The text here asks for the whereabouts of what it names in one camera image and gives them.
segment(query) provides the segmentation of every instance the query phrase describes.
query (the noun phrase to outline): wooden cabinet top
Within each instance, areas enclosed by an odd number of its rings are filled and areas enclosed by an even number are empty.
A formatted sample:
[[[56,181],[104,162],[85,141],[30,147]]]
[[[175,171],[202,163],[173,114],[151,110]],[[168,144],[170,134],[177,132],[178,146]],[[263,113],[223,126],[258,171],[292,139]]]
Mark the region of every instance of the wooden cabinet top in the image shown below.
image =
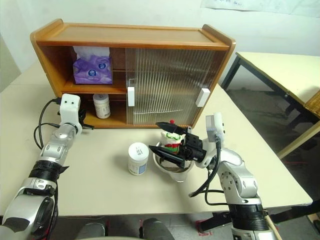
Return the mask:
[[[209,25],[202,28],[65,23],[57,19],[31,34],[42,46],[207,49],[226,51],[234,40]]]

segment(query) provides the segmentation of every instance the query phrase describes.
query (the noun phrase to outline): purple tissue box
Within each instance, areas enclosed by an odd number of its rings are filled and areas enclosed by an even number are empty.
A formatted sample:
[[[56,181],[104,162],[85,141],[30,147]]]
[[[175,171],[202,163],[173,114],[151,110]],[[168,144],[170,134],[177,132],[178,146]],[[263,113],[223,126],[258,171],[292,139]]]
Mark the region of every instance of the purple tissue box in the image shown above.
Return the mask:
[[[92,55],[89,61],[82,58],[73,64],[76,84],[112,84],[111,58]]]

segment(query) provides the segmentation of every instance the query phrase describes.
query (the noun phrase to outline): white plastic jar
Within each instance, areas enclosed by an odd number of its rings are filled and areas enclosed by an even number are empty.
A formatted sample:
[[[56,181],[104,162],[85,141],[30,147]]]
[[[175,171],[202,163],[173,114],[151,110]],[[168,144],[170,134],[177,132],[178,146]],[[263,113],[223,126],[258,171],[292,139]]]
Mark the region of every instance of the white plastic jar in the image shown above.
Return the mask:
[[[143,174],[147,169],[149,148],[142,142],[135,142],[130,145],[128,153],[129,172],[136,176]]]
[[[94,94],[93,102],[96,116],[100,119],[106,119],[110,116],[109,95],[108,94]]]

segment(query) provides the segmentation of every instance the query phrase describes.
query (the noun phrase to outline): table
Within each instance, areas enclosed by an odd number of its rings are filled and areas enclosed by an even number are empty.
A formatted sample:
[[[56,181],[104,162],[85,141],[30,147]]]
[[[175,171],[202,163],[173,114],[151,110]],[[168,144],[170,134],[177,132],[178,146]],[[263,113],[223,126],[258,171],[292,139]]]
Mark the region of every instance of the table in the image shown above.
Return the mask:
[[[315,124],[277,154],[282,159],[320,131],[319,118],[304,108],[320,89],[320,56],[261,52],[236,52],[236,55],[221,84],[223,89],[228,88],[239,67],[243,66],[290,104],[286,114],[293,109],[300,112],[289,124],[291,128],[304,117]]]
[[[54,93],[39,63],[13,81],[1,94],[0,215],[19,189],[38,158],[40,150],[33,131],[45,103]],[[59,106],[51,104],[43,122],[59,123]],[[291,176],[246,117],[218,85],[204,108],[193,133],[206,137],[205,116],[222,112],[226,131],[225,147],[238,152],[257,178],[265,208],[308,205],[312,199]],[[47,140],[53,129],[43,128]],[[69,151],[60,175],[59,214],[94,216],[123,214],[165,214],[227,211],[228,207],[208,206],[203,195],[189,198],[207,178],[207,171],[194,167],[183,183],[174,182],[149,159],[146,172],[128,172],[130,144],[155,144],[160,129],[84,130]],[[221,189],[218,178],[211,188]],[[210,202],[225,201],[223,194],[212,194]]]

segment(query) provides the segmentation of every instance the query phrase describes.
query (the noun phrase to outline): black cable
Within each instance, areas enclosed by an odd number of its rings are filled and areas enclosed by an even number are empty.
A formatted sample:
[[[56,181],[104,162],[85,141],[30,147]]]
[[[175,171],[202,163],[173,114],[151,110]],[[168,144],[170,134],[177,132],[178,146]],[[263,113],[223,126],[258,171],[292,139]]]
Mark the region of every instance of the black cable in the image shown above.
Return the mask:
[[[38,123],[38,128],[39,128],[39,140],[40,140],[40,146],[41,146],[41,149],[44,147],[44,142],[42,140],[42,134],[41,134],[41,122],[42,122],[42,117],[44,116],[44,113],[45,113],[45,110],[46,108],[49,106],[50,103],[53,103],[53,102],[56,102],[56,99],[51,99],[50,101],[48,101],[42,111],[41,111],[41,114],[40,114],[40,118],[39,118],[39,123]]]
[[[58,211],[58,182],[55,182],[55,184],[56,184],[56,188],[55,188],[55,192],[54,192],[54,206],[53,206],[51,221],[50,221],[49,228],[48,228],[48,233],[46,235],[46,240],[50,239],[51,234],[57,225],[57,220],[58,220],[58,215],[59,215],[59,211]]]
[[[205,203],[208,204],[209,206],[218,206],[218,205],[228,205],[228,203],[225,203],[225,202],[215,202],[215,203],[211,203],[208,201],[208,193],[220,193],[220,192],[224,192],[222,190],[209,190],[209,185],[210,183],[206,186],[205,188],[205,191],[204,191],[204,200],[205,200]]]
[[[208,176],[207,180],[201,185],[201,187],[199,187],[196,191],[189,193],[190,198],[193,198],[193,197],[197,196],[198,194],[200,194],[211,183],[212,179],[214,179],[215,175],[217,174],[219,164],[220,164],[220,155],[221,155],[221,141],[220,141],[220,139],[218,139],[215,142],[215,148],[216,148],[216,160],[215,160],[215,165],[212,170],[212,173]]]
[[[55,123],[51,123],[51,122],[41,123],[41,126],[43,126],[43,125],[50,125],[50,126],[55,127],[55,128],[59,128],[60,127],[59,124],[55,124]],[[39,145],[39,143],[37,141],[37,129],[38,128],[39,128],[39,126],[36,126],[36,128],[33,131],[33,139],[34,139],[35,144],[38,146],[38,148],[42,150],[41,146]]]
[[[217,189],[208,189],[208,193],[218,193],[218,194],[224,194],[225,192],[223,190],[217,190]]]

